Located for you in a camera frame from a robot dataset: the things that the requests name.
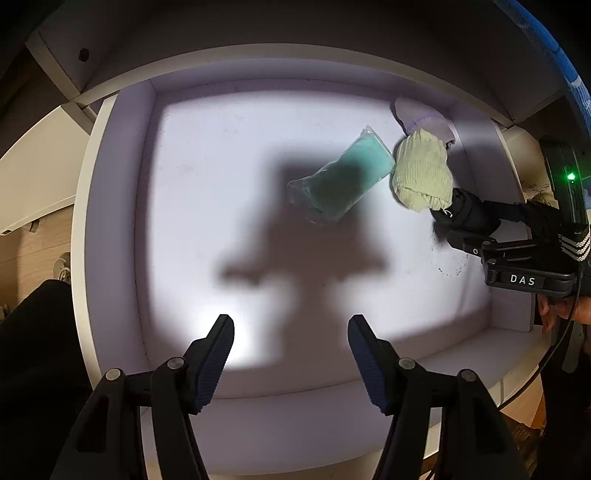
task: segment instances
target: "human hand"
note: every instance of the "human hand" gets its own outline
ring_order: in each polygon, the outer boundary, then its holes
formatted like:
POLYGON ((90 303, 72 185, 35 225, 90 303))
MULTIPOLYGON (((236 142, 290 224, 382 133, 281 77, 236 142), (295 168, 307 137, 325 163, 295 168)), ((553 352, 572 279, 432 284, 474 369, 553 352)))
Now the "human hand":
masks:
MULTIPOLYGON (((573 308, 574 297, 564 299, 556 305, 551 305, 546 295, 538 295, 538 311, 542 317, 542 332, 552 329, 558 317, 568 318, 573 308)), ((573 312, 575 322, 591 325, 591 297, 581 297, 573 312)))

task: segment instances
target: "teal cloth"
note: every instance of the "teal cloth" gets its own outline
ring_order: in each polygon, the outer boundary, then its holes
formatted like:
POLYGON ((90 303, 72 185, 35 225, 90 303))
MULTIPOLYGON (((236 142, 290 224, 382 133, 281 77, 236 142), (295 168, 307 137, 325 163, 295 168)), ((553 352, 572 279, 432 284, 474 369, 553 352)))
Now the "teal cloth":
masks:
POLYGON ((393 168, 392 154, 371 127, 366 127, 337 161, 289 182, 288 199, 304 208, 312 222, 338 222, 393 168))

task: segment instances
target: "black device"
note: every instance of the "black device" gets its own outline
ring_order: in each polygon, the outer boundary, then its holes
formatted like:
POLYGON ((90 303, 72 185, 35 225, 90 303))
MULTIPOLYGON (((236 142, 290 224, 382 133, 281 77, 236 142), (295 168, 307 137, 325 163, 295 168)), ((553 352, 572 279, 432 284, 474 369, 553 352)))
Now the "black device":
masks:
MULTIPOLYGON (((350 319, 348 338, 369 398, 392 415, 374 480, 419 478, 432 407, 443 407, 438 479, 467 480, 475 472, 483 480, 528 478, 501 414, 473 371, 436 374, 400 358, 362 315, 350 319)), ((147 480, 140 407, 152 408, 162 479, 208 480, 189 415, 211 401, 233 339, 233 320, 220 315, 182 357, 139 374, 109 370, 72 427, 51 480, 147 480)))
POLYGON ((207 480, 189 414, 211 401, 233 341, 234 322, 220 315, 182 357, 139 374, 109 370, 72 427, 51 480, 147 480, 140 407, 152 408, 163 480, 207 480))
POLYGON ((450 228, 451 247, 481 258, 487 285, 558 300, 574 294, 582 267, 580 294, 591 296, 591 239, 577 155, 570 144, 548 138, 540 147, 558 209, 532 200, 481 202, 455 189, 450 209, 433 216, 450 228), (532 238, 497 242, 491 234, 500 220, 525 223, 532 238))
POLYGON ((400 358, 376 338, 362 315, 349 321, 349 346, 371 402, 392 416, 374 480, 416 480, 427 441, 431 408, 442 407, 438 480, 525 480, 525 465, 501 413, 476 373, 454 377, 426 371, 400 358))

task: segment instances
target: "light green knit fabric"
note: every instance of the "light green knit fabric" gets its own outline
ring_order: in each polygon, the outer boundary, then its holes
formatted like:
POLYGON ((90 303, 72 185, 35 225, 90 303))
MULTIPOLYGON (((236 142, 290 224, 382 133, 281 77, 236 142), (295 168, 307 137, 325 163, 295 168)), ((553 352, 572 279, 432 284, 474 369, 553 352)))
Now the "light green knit fabric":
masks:
POLYGON ((452 204, 453 177, 445 145, 426 130, 415 130, 396 152, 392 188, 408 208, 441 210, 452 204))

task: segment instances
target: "plastic bag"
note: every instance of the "plastic bag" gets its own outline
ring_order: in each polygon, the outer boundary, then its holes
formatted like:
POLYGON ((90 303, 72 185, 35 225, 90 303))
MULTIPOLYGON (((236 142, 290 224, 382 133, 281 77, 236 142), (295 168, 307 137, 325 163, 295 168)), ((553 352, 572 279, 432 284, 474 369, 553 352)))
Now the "plastic bag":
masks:
POLYGON ((304 209, 311 222, 338 222, 393 168, 392 154, 367 126, 338 160, 309 177, 289 182, 288 201, 304 209))

